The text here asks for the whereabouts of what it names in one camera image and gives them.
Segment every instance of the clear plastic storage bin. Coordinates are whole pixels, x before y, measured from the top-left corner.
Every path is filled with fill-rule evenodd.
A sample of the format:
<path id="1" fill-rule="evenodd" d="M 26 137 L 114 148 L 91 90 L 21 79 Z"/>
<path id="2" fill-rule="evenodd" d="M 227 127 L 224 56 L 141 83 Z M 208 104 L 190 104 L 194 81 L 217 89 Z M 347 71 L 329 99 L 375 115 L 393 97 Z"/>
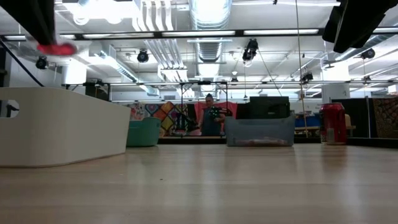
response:
<path id="1" fill-rule="evenodd" d="M 295 116 L 282 119 L 225 120 L 228 146 L 293 146 Z"/>

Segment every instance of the light fixture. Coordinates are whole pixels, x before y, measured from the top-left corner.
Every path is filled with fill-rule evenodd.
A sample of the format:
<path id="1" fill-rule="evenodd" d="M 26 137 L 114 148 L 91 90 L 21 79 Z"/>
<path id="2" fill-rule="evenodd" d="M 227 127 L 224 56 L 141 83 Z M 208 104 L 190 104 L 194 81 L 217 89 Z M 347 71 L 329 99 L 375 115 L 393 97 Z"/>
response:
<path id="1" fill-rule="evenodd" d="M 234 30 L 198 30 L 198 31 L 178 31 L 164 32 L 163 37 L 203 37 L 203 36 L 234 36 Z"/>
<path id="2" fill-rule="evenodd" d="M 257 6 L 257 5 L 271 5 L 274 4 L 272 1 L 239 1 L 233 2 L 234 6 Z M 278 2 L 278 5 L 288 5 L 295 6 L 295 2 Z M 325 3 L 308 3 L 308 2 L 298 2 L 297 6 L 307 6 L 307 7 L 333 7 L 339 6 L 340 2 L 325 2 Z"/>
<path id="3" fill-rule="evenodd" d="M 175 82 L 160 82 L 160 83 L 141 83 L 142 85 L 161 85 L 161 86 L 166 86 L 166 85 L 180 85 L 179 83 Z"/>
<path id="4" fill-rule="evenodd" d="M 297 35 L 297 34 L 317 34 L 318 29 L 278 29 L 278 30 L 245 30 L 243 35 Z"/>
<path id="5" fill-rule="evenodd" d="M 73 35 L 73 34 L 61 34 L 60 37 L 63 39 L 68 39 L 68 40 L 76 39 L 75 35 Z"/>
<path id="6" fill-rule="evenodd" d="M 4 38 L 7 40 L 26 40 L 25 35 L 6 35 Z"/>
<path id="7" fill-rule="evenodd" d="M 227 43 L 232 42 L 232 39 L 197 39 L 197 40 L 187 40 L 187 43 L 196 44 L 196 43 Z"/>
<path id="8" fill-rule="evenodd" d="M 154 37 L 154 33 L 151 32 L 135 32 L 135 33 L 125 33 L 125 34 L 83 34 L 86 39 L 110 39 L 110 38 L 143 38 L 143 37 Z"/>
<path id="9" fill-rule="evenodd" d="M 149 56 L 146 49 L 141 49 L 137 56 L 137 61 L 140 63 L 146 63 L 149 61 Z"/>
<path id="10" fill-rule="evenodd" d="M 398 32 L 398 27 L 380 27 L 373 31 L 373 34 Z"/>
<path id="11" fill-rule="evenodd" d="M 49 62 L 47 61 L 46 56 L 39 56 L 39 59 L 36 61 L 36 68 L 45 70 L 49 68 Z"/>

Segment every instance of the fluorescent light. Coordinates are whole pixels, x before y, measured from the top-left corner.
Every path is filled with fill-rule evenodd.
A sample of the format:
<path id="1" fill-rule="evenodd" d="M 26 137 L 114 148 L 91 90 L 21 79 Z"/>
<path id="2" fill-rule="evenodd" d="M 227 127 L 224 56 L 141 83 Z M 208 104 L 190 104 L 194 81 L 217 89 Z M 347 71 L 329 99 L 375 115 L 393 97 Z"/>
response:
<path id="1" fill-rule="evenodd" d="M 26 40 L 25 35 L 6 35 L 7 40 Z"/>
<path id="2" fill-rule="evenodd" d="M 377 34 L 377 33 L 390 33 L 390 32 L 398 32 L 398 27 L 386 27 L 386 28 L 376 28 L 373 33 Z"/>
<path id="3" fill-rule="evenodd" d="M 61 34 L 60 37 L 64 38 L 64 39 L 68 39 L 68 40 L 75 40 L 76 37 L 73 34 Z"/>
<path id="4" fill-rule="evenodd" d="M 258 6 L 258 5 L 271 5 L 273 2 L 266 1 L 242 1 L 242 2 L 233 2 L 234 6 Z M 295 6 L 295 2 L 278 2 L 278 5 L 288 5 Z M 307 7 L 332 7 L 332 6 L 340 6 L 340 2 L 331 2 L 331 3 L 307 3 L 307 2 L 298 2 L 297 6 L 307 6 Z"/>
<path id="5" fill-rule="evenodd" d="M 126 33 L 126 34 L 83 34 L 84 38 L 87 39 L 110 39 L 110 38 L 143 38 L 143 37 L 154 37 L 154 33 Z"/>
<path id="6" fill-rule="evenodd" d="M 180 85 L 179 83 L 175 82 L 159 82 L 159 83 L 141 83 L 143 85 Z"/>
<path id="7" fill-rule="evenodd" d="M 211 39 L 187 40 L 187 43 L 225 43 L 225 42 L 232 42 L 232 40 L 231 40 L 231 39 L 218 39 L 218 40 L 211 40 Z"/>
<path id="8" fill-rule="evenodd" d="M 233 36 L 233 30 L 203 30 L 203 31 L 182 31 L 182 32 L 164 32 L 164 37 L 203 37 L 203 36 Z"/>
<path id="9" fill-rule="evenodd" d="M 300 34 L 317 34 L 318 29 L 299 29 Z M 245 30 L 243 35 L 288 35 L 299 34 L 297 29 L 281 29 L 281 30 Z"/>

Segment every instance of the patterned fabric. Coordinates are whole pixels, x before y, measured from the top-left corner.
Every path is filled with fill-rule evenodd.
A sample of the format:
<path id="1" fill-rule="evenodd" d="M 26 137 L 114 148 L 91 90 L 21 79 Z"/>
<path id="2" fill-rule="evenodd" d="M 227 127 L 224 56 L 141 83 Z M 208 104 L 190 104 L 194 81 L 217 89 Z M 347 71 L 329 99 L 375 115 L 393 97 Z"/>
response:
<path id="1" fill-rule="evenodd" d="M 398 97 L 373 99 L 379 138 L 398 138 Z"/>
<path id="2" fill-rule="evenodd" d="M 148 112 L 145 110 L 144 105 L 141 103 L 134 103 L 128 105 L 131 108 L 130 120 L 131 121 L 140 121 L 145 117 L 148 117 Z"/>
<path id="3" fill-rule="evenodd" d="M 142 120 L 150 116 L 159 118 L 162 121 L 160 136 L 189 134 L 197 129 L 195 118 L 188 117 L 187 105 L 181 107 L 180 104 L 166 102 L 162 105 L 133 103 L 127 106 L 131 108 L 130 120 Z"/>

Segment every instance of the wooden floor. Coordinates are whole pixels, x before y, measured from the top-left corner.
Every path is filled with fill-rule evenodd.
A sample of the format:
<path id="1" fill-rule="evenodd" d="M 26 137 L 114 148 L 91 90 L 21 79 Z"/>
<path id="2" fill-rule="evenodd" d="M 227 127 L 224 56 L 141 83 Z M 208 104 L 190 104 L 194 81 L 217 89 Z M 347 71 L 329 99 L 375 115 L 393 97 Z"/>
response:
<path id="1" fill-rule="evenodd" d="M 398 151 L 164 145 L 0 169 L 0 223 L 398 223 Z"/>

